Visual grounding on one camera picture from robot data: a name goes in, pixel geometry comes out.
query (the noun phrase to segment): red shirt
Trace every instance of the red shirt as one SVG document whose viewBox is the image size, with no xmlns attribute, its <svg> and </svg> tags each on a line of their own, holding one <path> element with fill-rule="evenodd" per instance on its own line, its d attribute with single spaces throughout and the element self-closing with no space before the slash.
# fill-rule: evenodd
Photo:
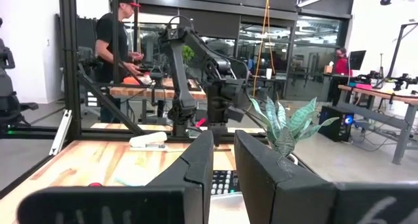
<svg viewBox="0 0 418 224">
<path fill-rule="evenodd" d="M 348 65 L 347 65 L 348 59 L 346 57 L 342 57 L 337 61 L 336 67 L 335 67 L 335 74 L 343 74 L 348 75 Z M 353 76 L 353 70 L 350 70 L 350 76 Z"/>
</svg>

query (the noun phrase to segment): black t-shirt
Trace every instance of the black t-shirt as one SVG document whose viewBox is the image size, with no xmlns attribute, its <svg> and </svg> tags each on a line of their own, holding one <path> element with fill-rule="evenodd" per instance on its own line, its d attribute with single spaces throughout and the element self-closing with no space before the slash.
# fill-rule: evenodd
<svg viewBox="0 0 418 224">
<path fill-rule="evenodd" d="M 118 25 L 119 25 L 119 29 L 118 29 L 119 31 L 119 34 L 118 34 L 119 57 L 121 61 L 128 61 L 129 57 L 128 57 L 127 32 L 122 22 L 118 21 Z M 97 34 L 98 40 L 103 40 L 109 43 L 109 47 L 107 48 L 107 50 L 113 53 L 113 14 L 112 13 L 105 14 L 103 15 L 103 17 L 99 19 L 99 21 L 97 22 L 96 34 Z M 99 57 L 99 60 L 103 62 L 103 68 L 102 70 L 99 71 L 100 73 L 98 74 L 98 76 L 96 76 L 96 79 L 98 80 L 98 82 L 109 83 L 110 81 L 113 80 L 113 63 L 109 63 L 105 61 L 104 59 L 102 59 L 101 57 Z M 120 81 L 122 81 L 123 78 L 126 77 L 127 71 L 123 70 L 122 68 L 119 68 L 119 70 L 120 70 L 119 71 Z"/>
</svg>

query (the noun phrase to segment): computer tower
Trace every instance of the computer tower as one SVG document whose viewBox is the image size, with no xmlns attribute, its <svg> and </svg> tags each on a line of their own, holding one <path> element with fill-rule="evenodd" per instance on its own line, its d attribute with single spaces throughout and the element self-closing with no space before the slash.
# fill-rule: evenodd
<svg viewBox="0 0 418 224">
<path fill-rule="evenodd" d="M 354 113 L 348 112 L 336 106 L 322 106 L 319 124 L 334 117 L 339 117 L 339 119 L 334 121 L 329 126 L 320 128 L 318 132 L 335 142 L 348 142 Z"/>
</svg>

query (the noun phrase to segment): red cap brim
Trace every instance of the red cap brim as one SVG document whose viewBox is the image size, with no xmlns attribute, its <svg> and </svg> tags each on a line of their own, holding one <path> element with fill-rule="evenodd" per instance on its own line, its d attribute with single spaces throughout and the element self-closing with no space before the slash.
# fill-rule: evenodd
<svg viewBox="0 0 418 224">
<path fill-rule="evenodd" d="M 136 3 L 129 3 L 129 4 L 138 8 L 141 7 L 139 4 L 136 4 Z"/>
</svg>

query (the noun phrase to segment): wooden tabletop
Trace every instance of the wooden tabletop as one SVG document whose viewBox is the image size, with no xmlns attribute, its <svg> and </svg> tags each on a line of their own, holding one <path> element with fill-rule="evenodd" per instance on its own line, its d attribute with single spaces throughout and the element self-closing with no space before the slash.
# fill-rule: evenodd
<svg viewBox="0 0 418 224">
<path fill-rule="evenodd" d="M 194 81 L 189 80 L 189 83 L 192 88 L 198 88 Z M 164 78 L 163 85 L 166 87 L 172 87 L 172 79 L 171 78 Z M 150 88 L 128 88 L 128 87 L 112 87 L 110 88 L 110 94 L 113 96 L 124 96 L 124 97 L 151 97 L 152 90 Z M 203 90 L 200 91 L 190 91 L 190 94 L 193 96 L 194 99 L 206 99 L 206 94 Z M 174 90 L 170 89 L 156 89 L 155 90 L 155 97 L 158 99 L 172 99 L 174 97 Z"/>
<path fill-rule="evenodd" d="M 167 143 L 172 149 L 184 150 L 188 144 Z M 220 148 L 232 148 L 221 145 Z M 182 152 L 138 152 L 129 149 L 128 142 L 74 141 L 26 181 L 0 200 L 2 223 L 17 223 L 19 203 L 30 193 L 45 187 L 89 185 L 121 185 L 116 177 L 137 173 L 146 182 L 169 167 Z M 234 170 L 233 150 L 214 153 L 214 170 Z"/>
<path fill-rule="evenodd" d="M 346 91 L 373 95 L 375 97 L 381 97 L 382 99 L 392 99 L 394 101 L 402 101 L 407 104 L 418 105 L 418 95 L 412 95 L 410 91 L 393 91 L 391 89 L 367 90 L 361 88 L 352 88 L 345 85 L 339 85 L 338 88 Z"/>
<path fill-rule="evenodd" d="M 143 130 L 149 131 L 171 131 L 172 127 L 169 125 L 138 125 Z M 95 123 L 91 126 L 93 129 L 125 129 L 126 126 L 122 123 Z M 207 130 L 207 127 L 200 127 L 202 130 Z M 234 133 L 236 130 L 243 130 L 247 133 L 263 133 L 264 130 L 261 128 L 238 128 L 238 127 L 228 127 L 228 133 Z"/>
</svg>

